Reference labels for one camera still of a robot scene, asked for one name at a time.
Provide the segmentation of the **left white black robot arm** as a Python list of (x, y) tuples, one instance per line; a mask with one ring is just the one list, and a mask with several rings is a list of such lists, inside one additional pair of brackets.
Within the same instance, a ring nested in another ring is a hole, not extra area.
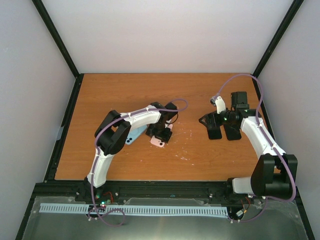
[(84, 180), (86, 195), (95, 202), (103, 198), (102, 186), (106, 183), (111, 162), (123, 149), (132, 131), (147, 126), (147, 136), (161, 143), (168, 143), (172, 136), (170, 121), (178, 111), (172, 102), (165, 106), (153, 102), (144, 108), (127, 113), (110, 111), (94, 134), (95, 157), (90, 172)]

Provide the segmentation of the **black smartphone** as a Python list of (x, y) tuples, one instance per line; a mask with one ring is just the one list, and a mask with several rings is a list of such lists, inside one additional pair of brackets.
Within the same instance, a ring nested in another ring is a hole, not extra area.
[(207, 128), (208, 138), (210, 140), (220, 140), (222, 139), (222, 132), (220, 126), (209, 126)]

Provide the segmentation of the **black phone case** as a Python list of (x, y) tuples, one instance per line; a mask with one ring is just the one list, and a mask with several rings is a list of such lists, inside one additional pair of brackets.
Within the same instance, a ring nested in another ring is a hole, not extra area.
[(223, 126), (227, 140), (228, 141), (237, 141), (242, 138), (240, 133), (240, 128), (236, 124), (225, 124)]

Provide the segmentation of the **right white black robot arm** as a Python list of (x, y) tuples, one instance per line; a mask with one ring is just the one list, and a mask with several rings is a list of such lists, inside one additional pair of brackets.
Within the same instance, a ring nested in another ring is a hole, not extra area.
[(231, 192), (293, 201), (297, 194), (297, 158), (287, 154), (276, 143), (258, 109), (250, 108), (245, 91), (233, 92), (230, 96), (230, 109), (220, 95), (213, 96), (210, 103), (216, 110), (205, 114), (198, 121), (206, 127), (210, 140), (222, 139), (222, 129), (229, 141), (240, 140), (242, 134), (245, 134), (256, 153), (258, 161), (251, 176), (228, 179)]

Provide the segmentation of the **pink phone case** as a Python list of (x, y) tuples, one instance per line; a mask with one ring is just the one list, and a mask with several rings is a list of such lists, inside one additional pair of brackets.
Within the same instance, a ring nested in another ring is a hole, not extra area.
[[(172, 130), (173, 128), (173, 124), (166, 124), (165, 125), (167, 128), (169, 128), (170, 130)], [(152, 138), (150, 139), (150, 143), (156, 147), (159, 147), (159, 148), (163, 148), (165, 146), (165, 142), (156, 138), (155, 136), (152, 136)]]

